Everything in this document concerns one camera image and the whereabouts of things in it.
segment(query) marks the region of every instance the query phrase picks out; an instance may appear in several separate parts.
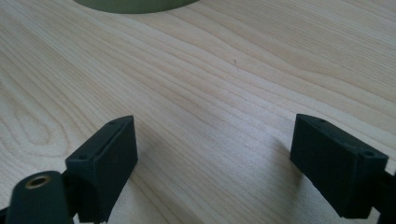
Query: wood grain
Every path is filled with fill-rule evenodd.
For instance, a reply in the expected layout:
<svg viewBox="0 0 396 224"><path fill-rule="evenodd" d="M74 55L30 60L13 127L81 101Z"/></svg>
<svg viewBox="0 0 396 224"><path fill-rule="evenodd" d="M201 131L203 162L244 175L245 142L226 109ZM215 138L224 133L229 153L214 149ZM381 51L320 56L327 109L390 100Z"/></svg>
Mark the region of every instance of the wood grain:
<svg viewBox="0 0 396 224"><path fill-rule="evenodd" d="M393 0L201 0L116 15L0 0L0 206L110 119L139 162L109 223L375 223L340 218L290 163L296 113L389 154Z"/></svg>

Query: table surface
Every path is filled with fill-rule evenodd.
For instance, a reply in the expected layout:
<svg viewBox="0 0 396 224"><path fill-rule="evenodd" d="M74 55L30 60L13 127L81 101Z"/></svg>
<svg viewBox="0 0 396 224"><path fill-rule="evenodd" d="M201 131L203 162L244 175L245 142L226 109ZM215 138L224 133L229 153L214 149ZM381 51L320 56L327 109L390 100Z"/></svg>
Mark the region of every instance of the table surface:
<svg viewBox="0 0 396 224"><path fill-rule="evenodd" d="M139 162L109 223L375 223L337 216L290 163L295 115L396 170L394 0L202 0L147 15L0 0L0 206L111 119Z"/></svg>

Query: round green object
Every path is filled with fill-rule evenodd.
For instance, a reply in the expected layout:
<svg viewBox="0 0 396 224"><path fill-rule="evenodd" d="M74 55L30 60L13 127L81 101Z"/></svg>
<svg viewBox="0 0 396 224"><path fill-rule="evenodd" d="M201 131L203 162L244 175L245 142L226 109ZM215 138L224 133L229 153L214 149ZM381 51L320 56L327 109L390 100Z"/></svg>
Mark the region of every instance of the round green object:
<svg viewBox="0 0 396 224"><path fill-rule="evenodd" d="M198 0L75 0L84 7L99 11L141 14L184 7Z"/></svg>

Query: light wood surface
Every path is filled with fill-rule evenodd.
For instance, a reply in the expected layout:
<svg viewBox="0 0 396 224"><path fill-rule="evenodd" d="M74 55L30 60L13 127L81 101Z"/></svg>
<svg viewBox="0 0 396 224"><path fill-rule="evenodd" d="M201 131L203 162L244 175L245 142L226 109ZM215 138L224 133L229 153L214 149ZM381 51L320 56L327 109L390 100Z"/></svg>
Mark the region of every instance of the light wood surface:
<svg viewBox="0 0 396 224"><path fill-rule="evenodd" d="M109 223L375 223L337 216L290 163L296 113L389 154L394 0L201 0L148 15L0 0L0 206L104 123L139 162Z"/></svg>

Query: green base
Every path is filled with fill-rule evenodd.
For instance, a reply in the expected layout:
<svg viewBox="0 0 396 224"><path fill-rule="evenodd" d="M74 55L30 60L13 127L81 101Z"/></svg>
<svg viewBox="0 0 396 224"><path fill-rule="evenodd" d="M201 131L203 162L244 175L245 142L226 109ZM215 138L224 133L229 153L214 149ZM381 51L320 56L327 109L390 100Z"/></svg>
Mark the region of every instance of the green base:
<svg viewBox="0 0 396 224"><path fill-rule="evenodd" d="M84 7L99 11L141 14L184 7L198 0L75 0Z"/></svg>

